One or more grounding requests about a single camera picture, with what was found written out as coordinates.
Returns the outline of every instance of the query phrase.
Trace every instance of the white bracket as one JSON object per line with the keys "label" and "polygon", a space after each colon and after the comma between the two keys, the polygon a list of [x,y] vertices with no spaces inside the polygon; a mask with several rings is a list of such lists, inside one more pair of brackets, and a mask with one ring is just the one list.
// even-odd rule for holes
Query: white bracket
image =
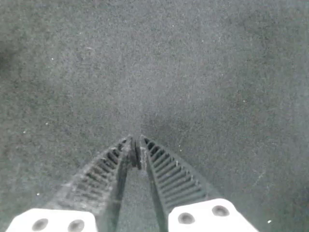
{"label": "white bracket", "polygon": [[82,211],[30,209],[16,216],[6,232],[98,232],[93,214]]}
{"label": "white bracket", "polygon": [[258,232],[225,199],[175,207],[169,214],[169,232]]}

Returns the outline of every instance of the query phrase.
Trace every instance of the gray fabric surface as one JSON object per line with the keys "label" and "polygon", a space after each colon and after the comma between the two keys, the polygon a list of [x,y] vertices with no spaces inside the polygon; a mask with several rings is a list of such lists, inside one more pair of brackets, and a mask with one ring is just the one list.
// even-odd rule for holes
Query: gray fabric surface
{"label": "gray fabric surface", "polygon": [[308,33],[306,0],[1,0],[0,228],[144,133],[259,230],[309,230]]}

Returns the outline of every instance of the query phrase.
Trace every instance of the screw hole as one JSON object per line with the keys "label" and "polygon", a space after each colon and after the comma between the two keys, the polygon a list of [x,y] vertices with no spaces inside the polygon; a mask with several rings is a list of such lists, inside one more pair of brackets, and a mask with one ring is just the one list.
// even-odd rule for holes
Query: screw hole
{"label": "screw hole", "polygon": [[40,219],[40,220],[37,220],[37,221],[33,224],[32,230],[33,230],[33,231],[42,231],[42,230],[44,230],[44,229],[46,228],[47,224],[48,224],[48,219],[42,218],[42,219]]}
{"label": "screw hole", "polygon": [[84,229],[85,223],[83,220],[74,220],[69,224],[69,232],[81,232]]}
{"label": "screw hole", "polygon": [[217,205],[214,208],[212,208],[212,213],[215,216],[219,216],[219,217],[226,217],[230,214],[228,209],[221,205]]}
{"label": "screw hole", "polygon": [[189,213],[182,213],[178,216],[178,221],[180,224],[192,224],[195,222],[195,219]]}

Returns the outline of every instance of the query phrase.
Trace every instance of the ribbed gripper pad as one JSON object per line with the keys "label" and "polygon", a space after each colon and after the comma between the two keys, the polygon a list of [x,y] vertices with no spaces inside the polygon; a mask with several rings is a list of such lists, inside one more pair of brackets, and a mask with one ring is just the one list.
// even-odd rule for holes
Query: ribbed gripper pad
{"label": "ribbed gripper pad", "polygon": [[88,211],[95,216],[112,201],[121,201],[131,137],[95,157],[46,206],[49,209]]}
{"label": "ribbed gripper pad", "polygon": [[140,145],[151,178],[154,204],[159,205],[157,217],[163,231],[174,207],[220,197],[203,176],[175,153],[145,136],[141,137]]}

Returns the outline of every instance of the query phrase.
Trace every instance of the gray carpet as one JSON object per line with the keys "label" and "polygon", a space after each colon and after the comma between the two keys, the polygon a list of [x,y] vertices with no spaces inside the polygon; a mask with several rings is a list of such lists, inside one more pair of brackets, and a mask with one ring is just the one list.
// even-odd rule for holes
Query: gray carpet
{"label": "gray carpet", "polygon": [[309,231],[308,34],[306,0],[1,0],[0,230],[143,133],[260,231]]}

